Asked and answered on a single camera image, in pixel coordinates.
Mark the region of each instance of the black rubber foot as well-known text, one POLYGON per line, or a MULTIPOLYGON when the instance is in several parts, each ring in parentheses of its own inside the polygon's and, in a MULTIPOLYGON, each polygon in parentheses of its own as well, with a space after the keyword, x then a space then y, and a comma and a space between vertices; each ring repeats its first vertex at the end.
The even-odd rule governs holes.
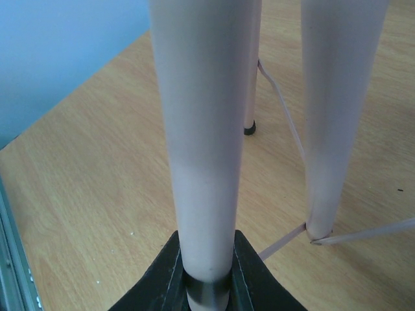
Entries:
POLYGON ((254 124, 252 125, 251 128, 244 128, 244 135, 250 136, 254 134, 256 130, 257 130, 257 125, 255 124, 255 120, 254 120, 254 124))
MULTIPOLYGON (((177 231, 140 281, 110 311, 190 311, 177 231)), ((275 280, 245 236, 235 232, 226 311, 306 311, 275 280)))

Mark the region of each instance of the black tape band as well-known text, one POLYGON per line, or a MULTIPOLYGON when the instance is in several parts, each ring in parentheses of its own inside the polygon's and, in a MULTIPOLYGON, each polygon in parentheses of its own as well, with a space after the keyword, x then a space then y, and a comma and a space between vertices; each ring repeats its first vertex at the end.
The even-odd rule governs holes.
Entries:
POLYGON ((215 282, 196 280, 184 271, 187 294, 200 305, 215 306, 218 300, 228 294, 231 287, 231 273, 215 282))

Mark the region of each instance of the pink plastic tube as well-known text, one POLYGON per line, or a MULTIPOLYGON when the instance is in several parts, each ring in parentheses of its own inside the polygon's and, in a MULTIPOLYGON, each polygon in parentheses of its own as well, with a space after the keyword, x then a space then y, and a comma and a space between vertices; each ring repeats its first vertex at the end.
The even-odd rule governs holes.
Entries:
POLYGON ((193 311, 225 310, 254 0, 150 0, 180 248, 193 311))
POLYGON ((311 239, 338 209, 388 0, 302 0, 305 169, 311 239))

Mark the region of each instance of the wood grain surface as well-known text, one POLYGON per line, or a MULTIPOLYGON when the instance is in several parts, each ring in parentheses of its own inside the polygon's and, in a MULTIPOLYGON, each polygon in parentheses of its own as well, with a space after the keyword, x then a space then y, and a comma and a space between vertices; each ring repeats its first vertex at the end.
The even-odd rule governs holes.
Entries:
MULTIPOLYGON (((415 215, 414 31, 415 3, 392 0, 334 235, 415 215)), ((299 0, 264 0, 260 57, 302 132, 299 0)), ((237 227, 261 251, 307 211, 303 165, 262 76, 255 119, 237 227)), ((111 307, 176 229, 150 34, 2 150, 0 174, 45 310, 111 307)), ((310 311, 413 310, 414 241, 312 246, 302 234, 266 263, 310 311)))

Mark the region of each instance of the rubber band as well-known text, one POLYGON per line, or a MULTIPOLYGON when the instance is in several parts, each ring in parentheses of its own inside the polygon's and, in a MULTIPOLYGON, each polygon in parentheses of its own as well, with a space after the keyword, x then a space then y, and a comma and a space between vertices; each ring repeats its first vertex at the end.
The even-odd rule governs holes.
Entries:
POLYGON ((379 235, 388 235, 409 229, 415 229, 415 218, 410 218, 402 222, 384 225, 378 228, 365 229, 355 233, 348 233, 346 235, 331 236, 329 238, 321 238, 320 240, 313 240, 310 243, 313 245, 331 245, 338 243, 351 242, 362 240, 364 238, 373 238, 379 235))
POLYGON ((262 75, 271 83, 272 88, 274 89, 274 91, 277 93, 277 95, 279 97, 279 101, 281 102, 281 105, 283 106, 284 113, 285 113, 285 116, 287 117, 291 133, 294 136, 298 151, 300 151, 301 158, 303 159, 303 162, 304 162, 305 161, 304 148, 303 148, 303 145, 301 144, 301 139, 300 139, 300 136, 298 135, 298 132, 297 132, 297 129, 294 125, 294 122, 291 119, 291 114, 290 114, 290 111, 288 110, 288 107, 285 103, 285 100, 284 100, 284 97, 282 95, 281 89, 280 89, 278 83, 270 76, 268 71, 263 67, 260 59, 258 59, 258 69, 262 73, 262 75))
POLYGON ((291 240, 296 238, 300 233, 305 231, 305 222, 299 225, 296 229, 292 230, 289 234, 283 236, 277 242, 273 243, 271 246, 264 249, 258 255, 264 261, 274 254, 277 250, 281 249, 283 246, 287 245, 291 240))

